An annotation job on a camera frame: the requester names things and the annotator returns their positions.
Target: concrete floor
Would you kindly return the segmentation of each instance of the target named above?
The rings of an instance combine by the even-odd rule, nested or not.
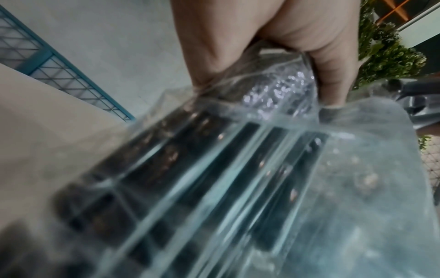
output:
[[[135,116],[190,84],[167,0],[0,0]]]

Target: plastic wrap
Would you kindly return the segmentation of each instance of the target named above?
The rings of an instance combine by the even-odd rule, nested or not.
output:
[[[307,58],[269,44],[182,99],[165,96],[39,216],[4,229],[0,275],[439,275],[432,194],[399,105],[319,112]]]

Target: skin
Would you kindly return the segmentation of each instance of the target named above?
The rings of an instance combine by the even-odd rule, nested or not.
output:
[[[358,73],[360,0],[171,0],[193,85],[231,66],[254,37],[312,57],[320,99],[342,105]]]

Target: tiled floor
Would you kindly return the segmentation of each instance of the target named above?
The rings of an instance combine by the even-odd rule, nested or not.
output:
[[[0,0],[135,116],[190,84],[168,0]]]
[[[431,185],[437,186],[440,180],[440,137],[433,137],[428,142],[428,147],[422,151],[422,160],[428,171]]]

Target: transparent plastic packaging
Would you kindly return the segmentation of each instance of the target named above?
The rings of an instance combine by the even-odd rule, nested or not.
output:
[[[439,275],[432,193],[398,104],[320,109],[307,57],[267,43],[185,95],[0,232],[0,275]]]

